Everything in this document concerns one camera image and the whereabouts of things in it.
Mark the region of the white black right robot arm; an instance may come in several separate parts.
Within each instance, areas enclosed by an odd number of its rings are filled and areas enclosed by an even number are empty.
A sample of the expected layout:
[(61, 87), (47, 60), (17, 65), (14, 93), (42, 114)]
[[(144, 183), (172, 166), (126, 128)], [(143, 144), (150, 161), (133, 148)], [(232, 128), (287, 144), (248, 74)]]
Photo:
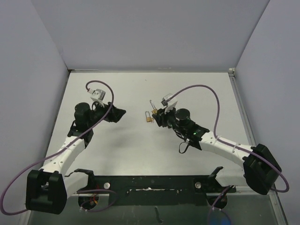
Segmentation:
[(244, 172), (244, 182), (261, 195), (268, 194), (282, 171), (265, 145), (239, 145), (215, 137), (212, 131), (192, 121), (187, 109), (173, 108), (169, 112), (159, 109), (152, 116), (159, 127), (171, 128), (188, 146), (217, 154), (239, 165)]

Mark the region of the brass long-shackle padlock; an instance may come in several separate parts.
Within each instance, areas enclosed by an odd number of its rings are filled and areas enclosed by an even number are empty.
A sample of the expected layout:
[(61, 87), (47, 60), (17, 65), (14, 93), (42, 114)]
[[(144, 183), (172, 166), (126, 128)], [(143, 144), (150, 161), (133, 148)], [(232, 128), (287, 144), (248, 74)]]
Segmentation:
[(152, 111), (151, 111), (152, 114), (157, 115), (158, 110), (157, 110), (157, 108), (155, 107), (155, 105), (154, 105), (154, 103), (153, 103), (152, 100), (150, 100), (150, 105), (151, 105), (151, 107), (152, 107)]
[(153, 122), (153, 118), (152, 118), (149, 111), (145, 111), (145, 118), (146, 118), (147, 123), (152, 123)]

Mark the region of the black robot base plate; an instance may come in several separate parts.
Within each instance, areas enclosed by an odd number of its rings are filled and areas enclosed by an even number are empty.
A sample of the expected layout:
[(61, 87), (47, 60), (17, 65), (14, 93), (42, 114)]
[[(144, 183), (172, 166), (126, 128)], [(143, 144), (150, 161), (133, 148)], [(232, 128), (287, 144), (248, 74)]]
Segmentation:
[(191, 204), (227, 205), (227, 194), (235, 193), (235, 186), (222, 187), (216, 181), (221, 167), (210, 175), (158, 176), (96, 176), (88, 172), (88, 185), (77, 191), (78, 204), (91, 210), (100, 203), (100, 196), (108, 195), (108, 206), (175, 206)]

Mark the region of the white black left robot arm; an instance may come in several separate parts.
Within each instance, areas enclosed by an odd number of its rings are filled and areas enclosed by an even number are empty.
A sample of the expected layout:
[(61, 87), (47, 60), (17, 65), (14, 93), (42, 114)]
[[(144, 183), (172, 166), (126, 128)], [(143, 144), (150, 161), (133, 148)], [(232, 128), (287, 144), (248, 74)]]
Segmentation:
[(91, 142), (96, 124), (103, 120), (117, 123), (125, 113), (126, 110), (111, 102), (104, 105), (78, 103), (62, 147), (47, 164), (39, 170), (31, 170), (27, 176), (26, 209), (60, 214), (71, 195), (77, 191), (93, 191), (97, 185), (92, 170), (76, 169), (70, 174), (67, 171)]

